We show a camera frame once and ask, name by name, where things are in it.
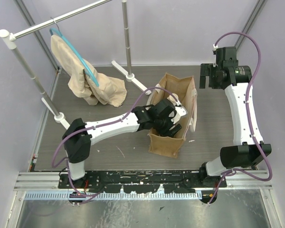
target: paper bag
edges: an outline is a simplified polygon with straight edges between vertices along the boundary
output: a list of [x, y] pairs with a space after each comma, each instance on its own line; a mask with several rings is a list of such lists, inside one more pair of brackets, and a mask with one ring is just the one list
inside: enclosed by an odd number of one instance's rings
[[[192, 76], [179, 79], [175, 76], [166, 74], [156, 86], [165, 88], [168, 91], [177, 94], [188, 114], [178, 122], [181, 124], [182, 129], [176, 133], [174, 138], [161, 137], [158, 135], [156, 130], [151, 129], [149, 132], [149, 137], [151, 139], [149, 152], [171, 158], [177, 158], [179, 149], [186, 141], [186, 133], [189, 127], [191, 126], [191, 128], [195, 130], [197, 119], [197, 92], [195, 89], [194, 78]], [[168, 96], [168, 93], [156, 89], [150, 95], [148, 104], [155, 105], [160, 100], [167, 98]]]

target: beige cloth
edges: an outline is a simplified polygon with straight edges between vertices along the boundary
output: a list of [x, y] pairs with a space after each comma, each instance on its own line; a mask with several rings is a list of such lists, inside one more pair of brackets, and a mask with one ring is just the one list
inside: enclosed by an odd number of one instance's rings
[[62, 68], [71, 76], [68, 87], [75, 96], [84, 98], [89, 105], [96, 105], [99, 101], [104, 105], [119, 107], [124, 102], [127, 91], [123, 80], [98, 73], [85, 60], [99, 83], [97, 87], [90, 76], [84, 73], [84, 66], [62, 38], [52, 35], [51, 49]]
[[[175, 134], [174, 138], [161, 137], [156, 130], [152, 128], [149, 132], [149, 137], [151, 139], [149, 152], [177, 158], [181, 146], [186, 141], [186, 133], [190, 128], [190, 125], [193, 124], [193, 129], [195, 129], [197, 118], [197, 92], [195, 89], [194, 78], [187, 77], [179, 79], [166, 74], [160, 80], [157, 87], [165, 88], [170, 92], [177, 94], [179, 101], [186, 108], [188, 114], [178, 122], [181, 124], [182, 129]], [[169, 94], [162, 90], [155, 89], [150, 96], [147, 104], [155, 105], [160, 100], [167, 98]]]

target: white wall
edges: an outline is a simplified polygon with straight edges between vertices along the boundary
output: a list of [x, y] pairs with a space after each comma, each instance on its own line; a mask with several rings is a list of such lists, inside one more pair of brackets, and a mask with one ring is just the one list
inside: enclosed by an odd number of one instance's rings
[[[36, 23], [93, 0], [24, 0]], [[200, 64], [213, 60], [212, 45], [242, 30], [256, 0], [128, 0], [133, 64]], [[59, 23], [61, 32], [94, 65], [126, 64], [121, 0]], [[42, 30], [49, 42], [48, 28]], [[222, 44], [234, 44], [236, 37]]]
[[[27, 27], [12, 0], [0, 0], [0, 29], [17, 32]], [[33, 35], [16, 42], [40, 81], [49, 89], [55, 75]], [[13, 53], [0, 39], [0, 228], [11, 207], [19, 171], [26, 171], [41, 116], [39, 93]]]
[[[272, 184], [285, 222], [285, 0], [268, 1], [250, 35], [262, 52], [253, 90], [256, 117], [265, 142], [272, 145]], [[257, 52], [248, 40], [238, 59], [255, 69]]]

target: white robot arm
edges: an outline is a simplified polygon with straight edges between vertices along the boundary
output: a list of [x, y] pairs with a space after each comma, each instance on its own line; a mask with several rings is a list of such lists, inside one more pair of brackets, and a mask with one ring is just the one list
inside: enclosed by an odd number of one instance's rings
[[84, 123], [82, 119], [74, 120], [63, 138], [79, 129], [87, 130], [74, 135], [64, 143], [71, 178], [78, 180], [84, 177], [85, 159], [90, 154], [90, 147], [97, 142], [118, 134], [151, 128], [154, 128], [160, 136], [173, 137], [181, 129], [181, 125], [177, 122], [186, 114], [187, 111], [183, 106], [174, 106], [168, 99], [163, 99], [156, 105], [138, 106], [130, 113], [102, 121]]
[[[209, 76], [209, 87], [224, 89], [228, 98], [232, 122], [233, 145], [223, 147], [220, 156], [202, 165], [202, 176], [219, 176], [222, 172], [235, 167], [251, 167], [263, 159], [256, 147], [248, 125], [245, 96], [248, 83], [252, 77], [248, 66], [238, 66], [235, 47], [222, 47], [214, 51], [216, 64], [202, 64], [200, 70], [200, 88], [205, 88], [206, 76]], [[264, 153], [271, 153], [271, 145], [264, 144], [259, 131], [252, 99], [252, 88], [249, 92], [249, 109], [254, 136]]]

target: cable clip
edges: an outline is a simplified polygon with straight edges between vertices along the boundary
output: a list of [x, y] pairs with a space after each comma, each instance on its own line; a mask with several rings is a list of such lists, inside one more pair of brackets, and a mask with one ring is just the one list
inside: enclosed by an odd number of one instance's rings
[[213, 51], [216, 51], [218, 49], [218, 46], [213, 44]]

